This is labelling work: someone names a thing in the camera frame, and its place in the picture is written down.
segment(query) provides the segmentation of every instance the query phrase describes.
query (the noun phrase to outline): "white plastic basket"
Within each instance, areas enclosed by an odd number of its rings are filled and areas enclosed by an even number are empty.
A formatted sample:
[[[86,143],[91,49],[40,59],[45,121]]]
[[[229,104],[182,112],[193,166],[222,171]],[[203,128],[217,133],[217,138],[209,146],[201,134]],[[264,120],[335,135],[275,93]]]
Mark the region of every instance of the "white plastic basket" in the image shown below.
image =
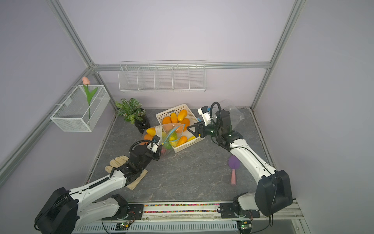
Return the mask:
[[[90,92],[95,88],[98,89],[91,100],[90,107],[83,85],[78,85],[50,119],[64,132],[92,132],[110,100],[103,85],[88,86]]]
[[[177,115],[179,114],[179,112],[181,112],[182,110],[187,110],[187,116],[186,118],[190,120],[190,125],[193,125],[197,122],[199,122],[196,118],[196,116],[191,112],[191,110],[188,108],[188,106],[186,104],[182,104],[182,105],[179,105],[179,106],[176,106],[176,107],[173,107],[173,108],[170,108],[169,110],[166,110],[166,111],[163,111],[163,112],[160,112],[158,114],[156,114],[156,118],[157,120],[159,121],[160,124],[162,124],[162,120],[166,117],[166,116],[171,116],[171,113],[176,113]],[[184,131],[183,136],[186,136],[187,139],[193,137],[192,133],[190,133],[189,131]],[[204,138],[201,138],[200,136],[189,141],[189,142],[186,142],[184,143],[183,145],[180,145],[178,147],[173,147],[174,149],[174,152],[177,153],[179,151],[181,151],[182,149],[185,149],[193,144],[196,144],[197,142],[199,141],[202,141]]]

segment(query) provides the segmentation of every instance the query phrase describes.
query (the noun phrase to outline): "green leaves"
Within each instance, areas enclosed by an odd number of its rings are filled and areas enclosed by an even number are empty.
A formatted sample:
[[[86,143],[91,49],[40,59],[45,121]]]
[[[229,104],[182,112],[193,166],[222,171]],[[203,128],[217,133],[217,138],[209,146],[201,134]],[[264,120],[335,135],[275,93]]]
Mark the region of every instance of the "green leaves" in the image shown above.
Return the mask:
[[[118,107],[117,115],[123,116],[125,121],[135,123],[135,120],[142,121],[142,116],[145,115],[145,110],[141,110],[142,104],[135,98],[131,98],[129,101],[121,99],[121,103],[116,101]]]
[[[92,100],[93,96],[97,92],[97,88],[95,88],[91,92],[88,90],[88,85],[84,85],[83,88],[85,89],[86,96],[87,96],[87,103],[88,103],[88,106],[89,106],[91,104],[91,100]]]

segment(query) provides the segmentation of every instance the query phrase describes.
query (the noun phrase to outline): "wall-mounted wire shelf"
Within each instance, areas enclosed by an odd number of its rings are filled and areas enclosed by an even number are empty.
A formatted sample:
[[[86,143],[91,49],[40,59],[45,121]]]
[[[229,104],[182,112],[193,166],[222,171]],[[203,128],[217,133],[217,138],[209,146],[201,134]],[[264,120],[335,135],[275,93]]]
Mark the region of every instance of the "wall-mounted wire shelf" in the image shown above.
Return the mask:
[[[121,64],[122,92],[205,91],[205,63]]]
[[[90,92],[95,88],[98,90],[88,106],[83,85],[78,85],[50,119],[64,132],[92,132],[110,100],[103,85],[88,86]]]

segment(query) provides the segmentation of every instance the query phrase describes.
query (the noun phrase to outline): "red wire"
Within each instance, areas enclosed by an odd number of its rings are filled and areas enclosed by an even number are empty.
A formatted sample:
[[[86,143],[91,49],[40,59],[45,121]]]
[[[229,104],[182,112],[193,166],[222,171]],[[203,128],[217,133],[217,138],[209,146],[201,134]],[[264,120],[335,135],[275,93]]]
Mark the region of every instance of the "red wire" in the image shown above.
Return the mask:
[[[137,216],[136,216],[136,214],[135,214],[134,211],[131,211],[130,213],[133,213],[133,214],[134,214],[134,220],[130,223],[130,224],[132,224],[133,222],[135,222],[135,218],[136,218]]]

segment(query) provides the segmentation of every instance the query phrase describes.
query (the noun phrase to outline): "purple brush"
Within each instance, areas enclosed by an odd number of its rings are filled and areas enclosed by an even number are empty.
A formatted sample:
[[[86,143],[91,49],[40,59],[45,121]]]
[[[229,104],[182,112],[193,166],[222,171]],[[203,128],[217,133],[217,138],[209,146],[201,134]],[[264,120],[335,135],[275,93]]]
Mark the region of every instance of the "purple brush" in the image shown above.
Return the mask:
[[[240,160],[237,157],[235,157],[235,155],[230,156],[229,167],[231,167],[233,169],[233,171],[231,173],[231,185],[236,185],[235,169],[239,169]]]

